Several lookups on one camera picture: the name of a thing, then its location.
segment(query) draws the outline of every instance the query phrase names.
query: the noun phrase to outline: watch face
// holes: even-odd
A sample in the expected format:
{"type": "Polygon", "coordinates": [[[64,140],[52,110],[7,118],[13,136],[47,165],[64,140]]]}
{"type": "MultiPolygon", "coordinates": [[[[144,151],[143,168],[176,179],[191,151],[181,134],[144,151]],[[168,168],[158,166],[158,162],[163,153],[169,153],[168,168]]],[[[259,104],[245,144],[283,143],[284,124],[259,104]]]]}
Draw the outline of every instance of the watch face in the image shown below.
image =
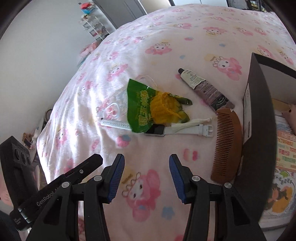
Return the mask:
{"type": "Polygon", "coordinates": [[[145,134],[163,135],[165,131],[164,125],[153,124],[145,134]]]}

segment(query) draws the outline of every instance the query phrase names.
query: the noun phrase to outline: cartoon print blanket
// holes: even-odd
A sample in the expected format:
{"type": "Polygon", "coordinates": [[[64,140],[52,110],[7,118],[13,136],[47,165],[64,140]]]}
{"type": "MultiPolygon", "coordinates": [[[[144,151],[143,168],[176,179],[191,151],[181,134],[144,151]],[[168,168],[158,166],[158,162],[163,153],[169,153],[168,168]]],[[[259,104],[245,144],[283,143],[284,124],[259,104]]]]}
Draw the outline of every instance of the cartoon print blanket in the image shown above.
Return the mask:
{"type": "MultiPolygon", "coordinates": [[[[178,69],[183,68],[222,92],[235,104],[243,123],[242,99],[252,52],[295,67],[295,43],[274,13],[189,4],[121,26],[70,80],[38,138],[47,181],[93,153],[101,154],[104,167],[122,153],[126,167],[117,196],[104,206],[111,240],[182,240],[189,206],[177,197],[168,159],[176,153],[193,174],[211,182],[216,135],[152,137],[103,127],[99,120],[127,121],[129,78],[152,79],[151,87],[191,99],[193,105],[185,107],[191,119],[213,117],[215,113],[180,80],[178,69]]],[[[85,240],[82,205],[79,215],[80,239],[85,240]]],[[[209,240],[213,233],[211,227],[209,240]]]]}

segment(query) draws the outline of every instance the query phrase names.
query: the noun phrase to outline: silver screw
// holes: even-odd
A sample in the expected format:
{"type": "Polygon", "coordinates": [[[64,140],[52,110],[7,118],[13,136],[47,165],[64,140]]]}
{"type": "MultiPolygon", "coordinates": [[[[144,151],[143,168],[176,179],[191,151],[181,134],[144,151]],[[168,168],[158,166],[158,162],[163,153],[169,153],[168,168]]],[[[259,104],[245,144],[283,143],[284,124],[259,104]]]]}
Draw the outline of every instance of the silver screw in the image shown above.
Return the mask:
{"type": "Polygon", "coordinates": [[[103,179],[103,178],[102,178],[102,176],[100,176],[100,175],[94,177],[94,180],[95,180],[96,182],[98,182],[98,181],[100,181],[100,180],[102,180],[102,179],[103,179]]]}
{"type": "Polygon", "coordinates": [[[70,186],[70,183],[69,182],[62,183],[62,188],[67,188],[69,186],[70,186]]]}
{"type": "Polygon", "coordinates": [[[193,176],[192,180],[195,181],[195,182],[198,182],[198,181],[200,181],[200,177],[199,176],[193,176]]]}
{"type": "Polygon", "coordinates": [[[231,183],[224,183],[224,187],[226,187],[226,188],[232,188],[232,184],[231,183]]]}

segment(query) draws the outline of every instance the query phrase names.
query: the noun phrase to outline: comb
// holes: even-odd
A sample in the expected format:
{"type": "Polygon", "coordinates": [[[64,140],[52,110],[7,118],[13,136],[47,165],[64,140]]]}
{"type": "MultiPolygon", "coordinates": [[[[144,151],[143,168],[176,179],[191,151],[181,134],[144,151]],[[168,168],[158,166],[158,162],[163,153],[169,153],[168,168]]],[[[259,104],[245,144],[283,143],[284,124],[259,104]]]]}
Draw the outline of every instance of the comb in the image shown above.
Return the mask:
{"type": "Polygon", "coordinates": [[[242,129],[232,109],[218,109],[217,141],[211,179],[224,184],[236,175],[242,152],[242,129]]]}

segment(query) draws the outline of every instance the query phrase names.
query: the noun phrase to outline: gray door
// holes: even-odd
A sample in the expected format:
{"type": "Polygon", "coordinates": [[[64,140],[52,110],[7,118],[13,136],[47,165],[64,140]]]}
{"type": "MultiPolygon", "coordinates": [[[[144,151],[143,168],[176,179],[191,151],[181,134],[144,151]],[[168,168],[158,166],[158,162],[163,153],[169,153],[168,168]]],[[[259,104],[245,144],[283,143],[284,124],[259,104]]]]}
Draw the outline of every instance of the gray door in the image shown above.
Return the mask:
{"type": "Polygon", "coordinates": [[[146,15],[138,0],[93,0],[115,28],[146,15]]]}

